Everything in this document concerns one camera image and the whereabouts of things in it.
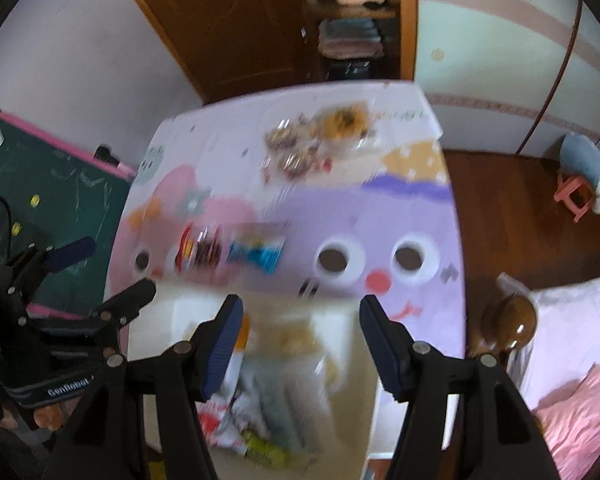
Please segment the orange white snack packet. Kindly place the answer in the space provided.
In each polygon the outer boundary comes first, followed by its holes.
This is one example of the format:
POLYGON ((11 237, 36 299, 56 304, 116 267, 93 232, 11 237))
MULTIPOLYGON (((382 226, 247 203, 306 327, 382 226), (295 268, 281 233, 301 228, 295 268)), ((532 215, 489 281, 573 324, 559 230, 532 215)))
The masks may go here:
POLYGON ((219 390, 219 395, 222 396, 226 403, 230 403, 230 400, 233 399, 237 388, 240 369, 242 368, 242 361, 244 360, 248 344, 250 325, 250 316, 246 314, 242 319, 242 326, 240 326, 236 344, 234 345, 230 360, 228 361, 222 386, 219 390))

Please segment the dark brownie clear packet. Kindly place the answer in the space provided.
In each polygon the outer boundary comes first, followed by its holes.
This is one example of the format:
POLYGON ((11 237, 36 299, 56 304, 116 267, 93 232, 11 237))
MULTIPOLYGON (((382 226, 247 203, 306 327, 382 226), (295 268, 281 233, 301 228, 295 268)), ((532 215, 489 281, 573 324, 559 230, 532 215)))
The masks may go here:
POLYGON ((178 273, 216 269, 221 262, 221 229, 189 223, 183 231, 174 258, 178 273))

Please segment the blue foil snack packet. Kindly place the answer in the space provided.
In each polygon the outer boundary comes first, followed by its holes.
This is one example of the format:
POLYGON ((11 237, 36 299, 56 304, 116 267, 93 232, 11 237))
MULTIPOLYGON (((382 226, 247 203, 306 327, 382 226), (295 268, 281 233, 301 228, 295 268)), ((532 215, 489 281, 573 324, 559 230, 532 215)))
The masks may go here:
POLYGON ((287 231, 287 223, 238 224, 230 239, 226 261, 249 264, 266 274, 273 274, 285 247, 287 231))

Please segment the green pineapple cake packet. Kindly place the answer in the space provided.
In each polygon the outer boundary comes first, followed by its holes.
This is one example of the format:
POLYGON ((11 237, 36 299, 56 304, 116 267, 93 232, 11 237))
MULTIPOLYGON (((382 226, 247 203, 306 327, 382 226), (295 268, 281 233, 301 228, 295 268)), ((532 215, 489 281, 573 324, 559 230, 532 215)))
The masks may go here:
POLYGON ((245 456, 248 460, 271 469, 286 469, 290 464, 289 453, 270 441, 260 438, 252 431, 242 434, 245 456))

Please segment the red white snack bag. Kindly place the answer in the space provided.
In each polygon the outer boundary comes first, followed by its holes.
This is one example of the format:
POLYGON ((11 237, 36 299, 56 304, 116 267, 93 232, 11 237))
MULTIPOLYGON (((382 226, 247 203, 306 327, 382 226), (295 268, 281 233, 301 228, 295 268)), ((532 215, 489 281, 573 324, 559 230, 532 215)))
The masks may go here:
POLYGON ((237 399, 214 394, 207 402, 196 403, 204 440, 210 448, 247 454, 247 432, 266 430, 260 408, 240 394, 237 399))

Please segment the white blue label packet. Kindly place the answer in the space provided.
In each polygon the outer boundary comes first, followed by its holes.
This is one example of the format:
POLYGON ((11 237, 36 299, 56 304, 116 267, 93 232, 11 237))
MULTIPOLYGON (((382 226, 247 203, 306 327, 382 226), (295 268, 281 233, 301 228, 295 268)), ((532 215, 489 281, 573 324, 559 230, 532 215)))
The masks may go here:
POLYGON ((274 359, 250 356, 242 364, 242 390, 255 393, 268 440, 292 454, 336 454, 337 436, 320 354, 274 359))

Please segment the white plastic tray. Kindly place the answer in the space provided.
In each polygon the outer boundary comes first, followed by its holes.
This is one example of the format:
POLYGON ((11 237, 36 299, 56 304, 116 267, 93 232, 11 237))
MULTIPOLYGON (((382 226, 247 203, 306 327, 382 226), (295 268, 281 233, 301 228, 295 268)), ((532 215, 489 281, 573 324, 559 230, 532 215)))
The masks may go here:
POLYGON ((354 300, 244 295, 247 335, 200 406, 222 479, 380 479, 406 407, 381 388, 354 300))

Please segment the brown round bedpost knob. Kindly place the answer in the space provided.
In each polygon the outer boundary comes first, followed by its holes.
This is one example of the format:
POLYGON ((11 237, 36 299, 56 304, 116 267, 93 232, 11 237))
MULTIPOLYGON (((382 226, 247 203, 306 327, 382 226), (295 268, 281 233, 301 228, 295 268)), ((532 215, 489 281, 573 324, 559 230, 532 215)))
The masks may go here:
POLYGON ((483 311, 480 330, 484 343, 501 363, 532 341, 538 316, 529 299, 510 295, 483 311))

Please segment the cartoon printed tablecloth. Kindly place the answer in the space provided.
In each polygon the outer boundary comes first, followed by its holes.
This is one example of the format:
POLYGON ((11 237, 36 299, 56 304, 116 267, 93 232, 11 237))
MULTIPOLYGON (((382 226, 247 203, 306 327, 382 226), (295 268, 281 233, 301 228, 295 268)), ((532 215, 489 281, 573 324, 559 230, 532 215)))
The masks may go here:
POLYGON ((417 84, 308 84, 209 105, 163 122, 126 201, 108 287, 158 284, 155 304, 130 328, 129 354, 154 356, 232 292, 249 309, 308 314, 342 370, 354 376, 344 412, 373 458, 391 455, 405 408, 381 391, 358 326, 358 303, 377 296, 389 318, 448 356, 465 347, 460 227, 440 148, 441 126, 417 84), (374 135, 365 153, 339 153, 287 180, 264 137, 323 110, 361 104, 374 135), (279 223, 286 243, 275 272, 222 263, 211 280, 175 266, 188 226, 228 232, 279 223))

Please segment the white pillow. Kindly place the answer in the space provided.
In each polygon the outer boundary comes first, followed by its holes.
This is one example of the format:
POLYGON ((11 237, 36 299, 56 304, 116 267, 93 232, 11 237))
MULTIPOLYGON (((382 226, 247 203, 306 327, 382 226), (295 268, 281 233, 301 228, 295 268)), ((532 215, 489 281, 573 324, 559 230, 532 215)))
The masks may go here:
POLYGON ((524 324, 514 323, 507 373, 529 408, 545 408, 565 399, 590 368, 600 365, 600 277, 544 289, 530 289, 512 276, 496 279, 501 292, 532 305, 535 328, 522 341, 524 324))

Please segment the pink blanket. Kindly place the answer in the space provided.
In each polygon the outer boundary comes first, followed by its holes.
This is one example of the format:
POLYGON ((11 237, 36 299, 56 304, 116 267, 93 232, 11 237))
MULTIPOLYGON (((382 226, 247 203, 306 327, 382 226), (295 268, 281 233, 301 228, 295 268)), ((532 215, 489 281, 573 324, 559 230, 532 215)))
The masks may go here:
POLYGON ((594 364, 572 393, 534 412, 558 474, 583 479, 600 457, 600 364, 594 364))

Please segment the lower clear nut packet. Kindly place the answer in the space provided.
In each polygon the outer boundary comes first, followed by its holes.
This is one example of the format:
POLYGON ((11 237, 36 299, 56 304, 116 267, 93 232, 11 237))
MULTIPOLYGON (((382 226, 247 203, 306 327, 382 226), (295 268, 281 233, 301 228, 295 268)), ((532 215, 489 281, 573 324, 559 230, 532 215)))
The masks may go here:
POLYGON ((334 161, 331 157, 321 153, 316 146, 311 146, 268 156, 263 162, 262 174, 265 182, 274 178, 294 181, 311 174, 329 174, 332 166, 334 161))

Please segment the clear nut packet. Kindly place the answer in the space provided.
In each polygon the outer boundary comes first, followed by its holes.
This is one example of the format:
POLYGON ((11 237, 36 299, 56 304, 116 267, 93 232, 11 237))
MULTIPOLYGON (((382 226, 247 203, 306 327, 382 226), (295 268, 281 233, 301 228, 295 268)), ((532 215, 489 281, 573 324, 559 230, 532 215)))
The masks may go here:
POLYGON ((311 174, 329 174, 332 166, 334 161, 331 157, 321 153, 316 146, 311 146, 268 156, 263 162, 262 174, 265 182, 274 178, 294 181, 311 174))
POLYGON ((263 140, 270 152, 288 151, 296 148, 309 137, 309 124, 300 119, 284 119, 277 127, 268 130, 263 140))

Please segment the upper clear nut packet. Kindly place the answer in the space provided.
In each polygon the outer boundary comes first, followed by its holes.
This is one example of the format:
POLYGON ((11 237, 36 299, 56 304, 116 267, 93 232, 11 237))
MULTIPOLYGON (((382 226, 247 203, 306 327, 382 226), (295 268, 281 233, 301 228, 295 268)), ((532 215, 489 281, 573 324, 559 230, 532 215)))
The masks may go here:
POLYGON ((309 137, 309 124, 300 119, 284 119, 277 127, 268 130, 263 140, 270 152, 288 151, 296 148, 309 137))

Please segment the yellow pastry clear packet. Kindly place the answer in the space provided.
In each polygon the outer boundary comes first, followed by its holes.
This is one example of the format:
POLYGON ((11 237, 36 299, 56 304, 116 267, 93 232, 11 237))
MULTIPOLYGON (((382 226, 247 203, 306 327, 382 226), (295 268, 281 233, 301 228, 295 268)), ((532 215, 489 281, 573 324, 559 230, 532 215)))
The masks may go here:
POLYGON ((322 108, 312 118, 311 133, 334 150, 362 148, 376 136, 370 109, 365 102, 322 108))

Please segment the pink plastic stool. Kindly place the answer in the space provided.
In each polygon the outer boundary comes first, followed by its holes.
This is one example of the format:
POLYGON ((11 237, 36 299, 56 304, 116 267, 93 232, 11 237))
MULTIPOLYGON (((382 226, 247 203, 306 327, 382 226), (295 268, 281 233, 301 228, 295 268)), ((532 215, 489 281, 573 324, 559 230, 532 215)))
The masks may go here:
POLYGON ((563 204, 572 214, 573 222, 578 223, 593 209, 595 195, 588 180, 580 174, 557 174, 557 188, 554 201, 563 204))

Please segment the blue plush cushion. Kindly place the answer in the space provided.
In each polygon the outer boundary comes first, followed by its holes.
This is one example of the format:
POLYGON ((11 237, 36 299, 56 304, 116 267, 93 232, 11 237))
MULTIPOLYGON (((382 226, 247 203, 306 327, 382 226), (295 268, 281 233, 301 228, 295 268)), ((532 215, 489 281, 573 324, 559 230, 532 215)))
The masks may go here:
POLYGON ((559 163, 566 174, 584 177, 594 193, 594 214, 600 214, 600 150, 580 133, 568 132, 562 139, 559 163))

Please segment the brown wooden door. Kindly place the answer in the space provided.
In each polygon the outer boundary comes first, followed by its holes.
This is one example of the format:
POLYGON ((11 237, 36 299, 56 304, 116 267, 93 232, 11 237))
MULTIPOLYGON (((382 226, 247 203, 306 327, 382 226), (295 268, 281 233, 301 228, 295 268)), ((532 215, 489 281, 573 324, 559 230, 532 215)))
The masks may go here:
POLYGON ((323 80, 304 0, 135 0, 206 103, 323 80))

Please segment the pastel sliding wardrobe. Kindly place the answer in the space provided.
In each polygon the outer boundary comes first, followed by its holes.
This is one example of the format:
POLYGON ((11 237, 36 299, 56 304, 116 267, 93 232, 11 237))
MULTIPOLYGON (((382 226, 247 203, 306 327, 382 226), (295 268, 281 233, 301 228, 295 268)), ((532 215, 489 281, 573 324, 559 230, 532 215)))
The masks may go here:
POLYGON ((582 0, 418 0, 415 80, 448 150, 600 149, 600 23, 582 0))

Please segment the folded towels stack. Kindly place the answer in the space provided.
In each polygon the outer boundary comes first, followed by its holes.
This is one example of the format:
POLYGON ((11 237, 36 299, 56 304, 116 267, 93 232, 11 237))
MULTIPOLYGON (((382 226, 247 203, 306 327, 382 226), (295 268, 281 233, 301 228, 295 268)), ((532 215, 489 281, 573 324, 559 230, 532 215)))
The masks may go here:
POLYGON ((371 18, 336 18, 318 26, 318 52, 324 58, 382 58, 384 45, 371 18))

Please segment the green chalkboard pink frame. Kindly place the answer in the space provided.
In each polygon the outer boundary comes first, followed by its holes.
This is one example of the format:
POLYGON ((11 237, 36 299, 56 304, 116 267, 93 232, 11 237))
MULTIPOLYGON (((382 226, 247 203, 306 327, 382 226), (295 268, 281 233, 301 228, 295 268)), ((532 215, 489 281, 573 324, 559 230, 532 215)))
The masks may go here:
POLYGON ((132 181, 131 170, 0 110, 0 196, 12 212, 6 219, 0 211, 0 231, 12 240, 12 252, 31 244, 64 246, 86 236, 96 244, 90 258, 44 280, 33 310, 77 318, 102 302, 132 181))

